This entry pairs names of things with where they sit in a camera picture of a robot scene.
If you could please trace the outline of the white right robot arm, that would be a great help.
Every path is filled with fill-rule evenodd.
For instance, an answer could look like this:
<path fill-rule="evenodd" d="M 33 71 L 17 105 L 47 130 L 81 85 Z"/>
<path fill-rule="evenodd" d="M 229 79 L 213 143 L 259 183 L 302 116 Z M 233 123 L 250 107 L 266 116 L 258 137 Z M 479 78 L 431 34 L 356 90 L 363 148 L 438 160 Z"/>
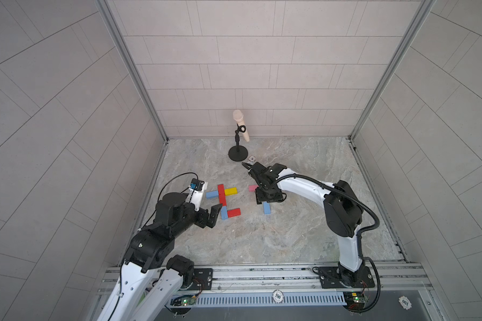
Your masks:
<path fill-rule="evenodd" d="M 346 287 L 360 285 L 363 259 L 357 233 L 363 209 L 357 204 L 347 183 L 340 186 L 297 175 L 285 167 L 251 169 L 248 174 L 257 182 L 257 202 L 282 202 L 285 191 L 295 193 L 320 205 L 329 229 L 337 235 L 340 258 L 337 279 Z"/>

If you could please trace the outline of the red stem block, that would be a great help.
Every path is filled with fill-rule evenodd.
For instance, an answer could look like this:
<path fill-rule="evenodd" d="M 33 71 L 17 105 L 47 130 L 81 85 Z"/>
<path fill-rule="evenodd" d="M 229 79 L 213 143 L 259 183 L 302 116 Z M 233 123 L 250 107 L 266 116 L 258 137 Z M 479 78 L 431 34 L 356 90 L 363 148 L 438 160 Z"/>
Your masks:
<path fill-rule="evenodd" d="M 225 196 L 225 189 L 223 184 L 218 185 L 218 195 L 223 197 Z"/>

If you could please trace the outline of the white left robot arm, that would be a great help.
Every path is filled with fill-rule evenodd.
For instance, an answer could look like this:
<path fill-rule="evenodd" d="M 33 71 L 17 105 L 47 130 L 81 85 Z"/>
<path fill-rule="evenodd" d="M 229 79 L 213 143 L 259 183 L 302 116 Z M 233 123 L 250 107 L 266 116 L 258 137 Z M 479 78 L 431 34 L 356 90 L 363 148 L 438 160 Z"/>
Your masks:
<path fill-rule="evenodd" d="M 99 320 L 155 320 L 178 290 L 191 286 L 194 262 L 168 255 L 191 226 L 215 227 L 223 205 L 203 209 L 202 198 L 201 191 L 168 193 L 157 202 L 154 222 L 131 239 Z"/>

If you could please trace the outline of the yellow block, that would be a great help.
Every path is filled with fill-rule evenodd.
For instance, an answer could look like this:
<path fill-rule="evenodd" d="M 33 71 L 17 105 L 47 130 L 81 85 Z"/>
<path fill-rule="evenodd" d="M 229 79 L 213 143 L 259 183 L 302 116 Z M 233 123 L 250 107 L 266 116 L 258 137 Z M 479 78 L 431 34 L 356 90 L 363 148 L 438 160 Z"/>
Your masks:
<path fill-rule="evenodd" d="M 238 193 L 238 190 L 235 187 L 224 190 L 224 194 L 226 196 L 236 195 L 237 193 Z"/>

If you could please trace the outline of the light blue block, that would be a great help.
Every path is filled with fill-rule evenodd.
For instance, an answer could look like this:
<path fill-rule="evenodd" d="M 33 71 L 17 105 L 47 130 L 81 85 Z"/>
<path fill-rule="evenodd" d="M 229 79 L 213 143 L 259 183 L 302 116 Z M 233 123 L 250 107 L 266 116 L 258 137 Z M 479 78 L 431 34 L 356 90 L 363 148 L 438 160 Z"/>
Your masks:
<path fill-rule="evenodd" d="M 218 191 L 210 191 L 210 192 L 206 193 L 207 199 L 214 199 L 214 198 L 217 198 L 217 197 L 219 197 Z"/>
<path fill-rule="evenodd" d="M 271 209 L 270 209 L 270 204 L 267 202 L 263 202 L 263 210 L 265 215 L 270 215 L 271 214 Z"/>
<path fill-rule="evenodd" d="M 222 220 L 227 220 L 228 219 L 228 210 L 225 206 L 222 206 L 220 210 L 220 215 Z"/>

